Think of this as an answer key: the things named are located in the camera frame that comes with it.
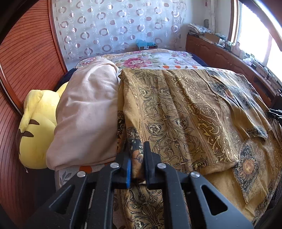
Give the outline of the golden paisley patterned garment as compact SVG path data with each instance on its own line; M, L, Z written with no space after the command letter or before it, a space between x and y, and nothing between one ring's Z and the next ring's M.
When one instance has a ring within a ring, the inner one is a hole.
M250 82L231 71L130 69L120 74L118 148L134 186L119 192L126 228L163 228L162 192L143 179L143 143L175 170L204 175L258 225L281 179L281 125Z

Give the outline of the pale pink blanket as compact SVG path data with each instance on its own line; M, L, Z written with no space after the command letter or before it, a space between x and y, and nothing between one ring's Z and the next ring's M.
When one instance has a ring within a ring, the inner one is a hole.
M96 58L78 68L56 108L54 140L46 153L49 169L110 162L117 154L117 66Z

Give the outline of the wooden side cabinet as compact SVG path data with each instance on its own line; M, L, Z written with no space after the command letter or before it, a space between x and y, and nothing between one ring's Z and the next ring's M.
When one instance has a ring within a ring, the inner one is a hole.
M281 95L277 94L270 83L259 72L246 65L237 56L190 34L187 35L185 48L186 51L195 54L210 67L227 69L243 74L254 86L268 107L273 109L281 108Z

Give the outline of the yellow Pikachu plush toy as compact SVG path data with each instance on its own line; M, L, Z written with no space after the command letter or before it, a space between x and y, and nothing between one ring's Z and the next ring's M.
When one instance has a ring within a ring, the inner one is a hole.
M66 86L67 83L64 83L56 92L31 90L25 98L16 146L19 160L26 168L47 168L46 152L54 139L57 126L56 108Z

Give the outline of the dark blue mattress edge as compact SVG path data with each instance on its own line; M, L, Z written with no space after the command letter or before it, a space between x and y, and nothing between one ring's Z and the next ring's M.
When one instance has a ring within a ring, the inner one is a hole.
M195 54L193 53L190 53L192 58L201 66L203 67L209 67L209 65L207 65L201 58L199 58L198 56L196 56Z

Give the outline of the cardboard box on cabinet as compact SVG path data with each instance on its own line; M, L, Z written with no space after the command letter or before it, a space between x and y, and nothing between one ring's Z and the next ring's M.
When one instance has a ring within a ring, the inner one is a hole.
M216 35L214 35L214 34L211 34L211 33L208 33L208 32L206 32L205 34L204 34L204 38L205 39L207 39L207 40L209 40L210 42L212 42L212 43L219 43L219 41L220 41L220 38L218 37L218 36L216 36Z

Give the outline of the pink floral bed quilt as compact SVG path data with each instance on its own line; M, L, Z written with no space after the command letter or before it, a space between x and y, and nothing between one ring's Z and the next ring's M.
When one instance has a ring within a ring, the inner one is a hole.
M199 64L185 51L171 51L167 49L152 49L132 51L126 53L110 53L81 60L75 67L84 67L92 64L96 59L104 58L113 62L119 68L160 67L196 68Z

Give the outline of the wooden headboard panel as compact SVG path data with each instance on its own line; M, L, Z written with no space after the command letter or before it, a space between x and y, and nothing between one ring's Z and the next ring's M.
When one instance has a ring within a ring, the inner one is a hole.
M50 1L1 2L1 210L22 228L53 184L41 185L43 170L20 163L17 131L23 102L32 89L54 89L66 72L55 38Z

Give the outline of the teal item on box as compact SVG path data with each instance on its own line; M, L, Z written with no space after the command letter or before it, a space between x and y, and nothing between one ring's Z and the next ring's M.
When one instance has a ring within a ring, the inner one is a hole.
M157 49L158 46L155 42L147 42L145 40L137 39L135 42L139 51Z

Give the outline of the white circle pattern curtain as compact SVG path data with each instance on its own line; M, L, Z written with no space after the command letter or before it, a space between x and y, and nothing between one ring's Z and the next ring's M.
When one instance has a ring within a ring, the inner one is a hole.
M137 40L160 48L180 44L185 1L53 1L57 36L67 65L135 50Z

